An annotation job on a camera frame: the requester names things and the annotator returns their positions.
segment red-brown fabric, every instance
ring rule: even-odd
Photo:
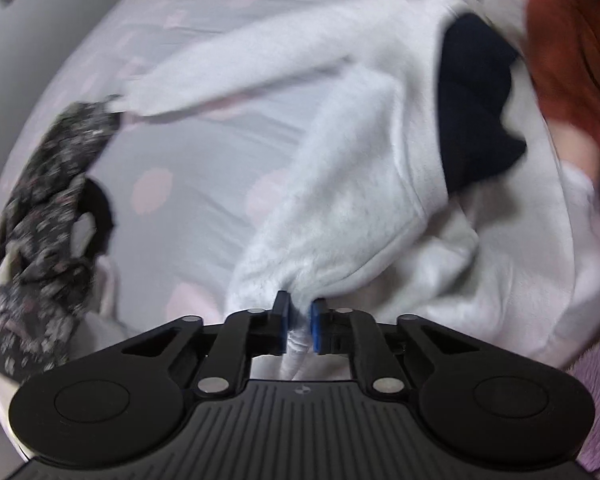
[[[600,0],[528,0],[526,62],[547,120],[570,123],[600,148]]]

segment white logo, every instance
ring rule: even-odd
[[[298,395],[306,395],[311,393],[311,388],[303,384],[294,390]]]

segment gray bed sheet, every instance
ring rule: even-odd
[[[0,179],[0,213],[70,102],[119,92],[191,42],[328,1],[123,0],[36,105]],[[337,74],[337,67],[307,74],[156,120],[124,117],[91,175],[115,214],[109,254],[125,326],[139,332],[187,314],[222,321],[234,266],[283,192],[286,168]]]

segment silver screw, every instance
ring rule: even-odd
[[[383,377],[374,381],[374,390],[381,394],[398,394],[404,390],[404,383],[393,377]]]
[[[222,377],[207,377],[198,383],[198,388],[206,394],[220,394],[229,387],[229,381]]]

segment ribbed black surface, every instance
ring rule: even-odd
[[[434,446],[410,412],[355,383],[251,381],[206,402],[184,430],[140,460],[101,471],[30,462],[14,480],[585,480],[575,464],[510,473],[467,465]]]

